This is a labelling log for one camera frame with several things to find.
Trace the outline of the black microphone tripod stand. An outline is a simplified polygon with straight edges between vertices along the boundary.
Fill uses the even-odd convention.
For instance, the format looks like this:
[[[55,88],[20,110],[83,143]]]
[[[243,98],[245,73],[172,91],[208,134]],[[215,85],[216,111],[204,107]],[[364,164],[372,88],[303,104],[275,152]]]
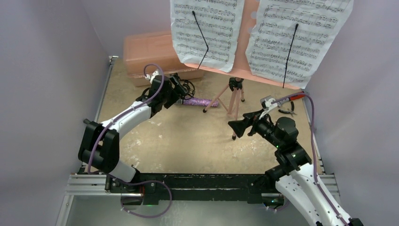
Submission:
[[[173,91],[182,100],[189,100],[194,98],[195,86],[189,80],[181,79],[177,73],[171,74],[169,77],[173,84]]]

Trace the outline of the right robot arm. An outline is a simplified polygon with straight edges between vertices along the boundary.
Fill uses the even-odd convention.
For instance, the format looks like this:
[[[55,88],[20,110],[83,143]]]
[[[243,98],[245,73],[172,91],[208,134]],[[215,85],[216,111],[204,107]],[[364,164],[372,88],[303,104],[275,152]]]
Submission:
[[[262,111],[246,113],[242,120],[228,125],[237,137],[250,128],[249,136],[258,134],[276,147],[279,164],[265,172],[265,188],[280,192],[311,226],[361,226],[362,221],[352,218],[321,180],[310,156],[297,141],[295,121],[280,117],[272,122],[268,114],[261,114]]]

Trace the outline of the pink music stand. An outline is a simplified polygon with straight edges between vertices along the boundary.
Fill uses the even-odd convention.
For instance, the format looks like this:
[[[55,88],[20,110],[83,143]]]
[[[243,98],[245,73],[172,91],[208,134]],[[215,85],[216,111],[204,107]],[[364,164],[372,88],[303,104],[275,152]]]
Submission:
[[[234,64],[232,67],[232,70],[229,73],[214,69],[214,68],[209,68],[205,66],[199,66],[198,64],[185,64],[188,67],[191,68],[199,68],[204,71],[209,71],[209,72],[214,72],[214,73],[220,73],[224,75],[229,75],[231,77],[234,77],[236,81],[239,81],[240,79],[244,80],[250,80],[250,81],[256,81],[260,83],[265,83],[265,84],[270,84],[278,87],[282,87],[283,83],[271,81],[266,78],[258,77],[252,75],[250,71],[250,67],[247,61],[247,57],[245,55],[245,51],[248,46],[249,38],[250,38],[250,33],[252,29],[254,28],[256,24],[256,17],[252,17],[252,13],[255,13],[258,10],[259,7],[259,2],[257,0],[245,0],[244,1],[244,6],[243,6],[243,12],[242,12],[242,18],[241,18],[241,26],[239,30],[239,36],[238,36],[238,44],[237,44],[237,49],[235,53],[235,59],[234,59]],[[222,104],[222,101],[219,99],[219,97],[229,88],[229,85],[226,85],[225,88],[222,89],[222,91],[214,97],[213,100],[218,100],[220,104]],[[239,109],[239,103],[242,99],[242,95],[244,94],[244,91],[246,91],[249,88],[246,88],[243,86],[243,89],[236,89],[233,88],[234,91],[232,91],[230,103],[226,109],[227,115],[234,118],[237,120],[238,118],[238,109]]]

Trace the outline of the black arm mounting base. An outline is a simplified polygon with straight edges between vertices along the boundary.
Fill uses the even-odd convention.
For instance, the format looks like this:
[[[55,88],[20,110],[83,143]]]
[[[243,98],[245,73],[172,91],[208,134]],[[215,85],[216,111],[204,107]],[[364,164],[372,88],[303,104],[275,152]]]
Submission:
[[[240,201],[278,208],[287,203],[267,174],[143,173],[140,180],[144,184],[132,186],[107,176],[105,190],[123,198],[137,195],[144,205],[169,200]]]

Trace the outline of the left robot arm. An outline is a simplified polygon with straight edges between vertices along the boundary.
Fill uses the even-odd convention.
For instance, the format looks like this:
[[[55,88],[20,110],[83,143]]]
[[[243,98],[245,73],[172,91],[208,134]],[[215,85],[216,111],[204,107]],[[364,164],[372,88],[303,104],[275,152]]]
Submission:
[[[86,128],[78,159],[89,167],[122,180],[122,187],[128,192],[136,192],[140,188],[140,172],[120,159],[120,140],[163,108],[168,109],[179,99],[190,99],[194,94],[194,84],[180,79],[177,73],[153,76],[150,87],[125,111],[101,123],[84,120]]]

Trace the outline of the sheet music page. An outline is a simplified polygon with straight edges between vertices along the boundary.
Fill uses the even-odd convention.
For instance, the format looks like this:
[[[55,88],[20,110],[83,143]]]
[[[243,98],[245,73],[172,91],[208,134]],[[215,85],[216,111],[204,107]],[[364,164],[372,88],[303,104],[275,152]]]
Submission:
[[[243,0],[170,1],[171,37],[179,61],[230,72],[244,5]]]
[[[262,0],[246,57],[254,76],[303,89],[349,18],[352,0]]]

